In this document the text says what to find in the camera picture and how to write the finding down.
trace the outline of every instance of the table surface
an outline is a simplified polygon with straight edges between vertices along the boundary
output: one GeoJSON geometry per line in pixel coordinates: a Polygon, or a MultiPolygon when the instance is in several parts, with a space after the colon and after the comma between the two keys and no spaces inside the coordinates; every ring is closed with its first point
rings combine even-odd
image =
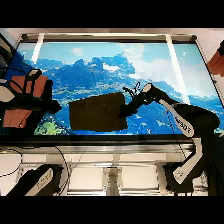
{"type": "MultiPolygon", "coordinates": [[[[190,104],[206,108],[220,118],[216,132],[224,130],[220,99],[196,44],[173,44],[180,73],[190,104]]],[[[123,92],[122,88],[140,89],[147,83],[183,102],[172,52],[167,43],[44,42],[20,43],[10,67],[28,72],[35,67],[54,83],[53,99],[62,106],[55,115],[46,113],[34,135],[132,135],[181,134],[162,105],[151,103],[128,117],[128,128],[114,132],[73,131],[69,121],[69,102],[101,94],[123,92]]],[[[8,70],[5,79],[24,75],[8,70]]],[[[124,93],[126,103],[131,97],[124,93]]]]}

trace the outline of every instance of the screen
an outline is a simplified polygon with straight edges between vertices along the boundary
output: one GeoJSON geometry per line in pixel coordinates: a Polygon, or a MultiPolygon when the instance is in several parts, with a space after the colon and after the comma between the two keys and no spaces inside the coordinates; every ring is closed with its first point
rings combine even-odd
{"type": "MultiPolygon", "coordinates": [[[[53,99],[62,109],[56,114],[46,113],[34,135],[137,135],[182,134],[172,115],[169,122],[165,108],[155,102],[143,105],[138,113],[127,117],[128,128],[113,132],[73,131],[69,121],[69,102],[107,93],[122,92],[126,104],[131,96],[123,87],[139,90],[147,83],[165,91],[171,98],[183,102],[183,86],[176,75],[177,59],[185,99],[218,115],[224,129],[224,113],[220,99],[196,44],[167,43],[109,43],[109,42],[45,42],[34,60],[36,43],[20,43],[10,67],[29,71],[41,69],[53,81],[53,99]]],[[[24,75],[8,70],[5,78],[24,75]]]]}

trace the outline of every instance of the large display screen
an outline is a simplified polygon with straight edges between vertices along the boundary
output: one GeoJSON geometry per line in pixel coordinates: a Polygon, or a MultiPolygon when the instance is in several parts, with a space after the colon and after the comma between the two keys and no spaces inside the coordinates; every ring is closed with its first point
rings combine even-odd
{"type": "MultiPolygon", "coordinates": [[[[69,102],[101,94],[122,92],[126,103],[131,101],[123,87],[140,89],[147,83],[183,102],[182,89],[175,73],[167,43],[110,42],[45,42],[37,60],[33,60],[36,43],[20,43],[10,67],[42,70],[53,81],[53,99],[62,109],[46,113],[34,135],[138,135],[181,134],[165,108],[155,102],[143,105],[138,113],[127,118],[128,128],[114,132],[73,131],[69,121],[69,102]]],[[[186,88],[185,97],[191,105],[213,111],[224,130],[224,112],[211,77],[196,44],[173,44],[186,88]]],[[[8,70],[5,79],[20,72],[8,70]]]]}

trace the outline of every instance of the blue sky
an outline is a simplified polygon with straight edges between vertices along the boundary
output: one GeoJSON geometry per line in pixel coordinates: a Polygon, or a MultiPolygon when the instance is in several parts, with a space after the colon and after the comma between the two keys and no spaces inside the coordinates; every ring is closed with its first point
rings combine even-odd
{"type": "MultiPolygon", "coordinates": [[[[25,60],[31,60],[35,43],[21,43],[18,51],[25,60]]],[[[188,95],[217,96],[214,85],[195,44],[174,44],[188,95]]],[[[181,92],[166,43],[43,43],[38,59],[74,64],[79,59],[91,61],[93,57],[114,57],[123,53],[135,68],[136,79],[165,81],[181,92]]]]}

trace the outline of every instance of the sky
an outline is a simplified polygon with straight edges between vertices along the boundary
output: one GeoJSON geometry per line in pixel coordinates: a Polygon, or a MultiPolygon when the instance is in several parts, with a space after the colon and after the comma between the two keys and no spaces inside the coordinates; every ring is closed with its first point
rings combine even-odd
{"type": "MultiPolygon", "coordinates": [[[[31,60],[35,43],[21,43],[18,51],[25,60],[31,60]]],[[[217,96],[214,85],[195,44],[174,44],[178,63],[188,95],[217,96]]],[[[43,43],[38,59],[62,61],[74,64],[79,59],[91,61],[93,57],[114,57],[123,53],[135,68],[134,79],[165,81],[181,92],[166,43],[43,43]]]]}

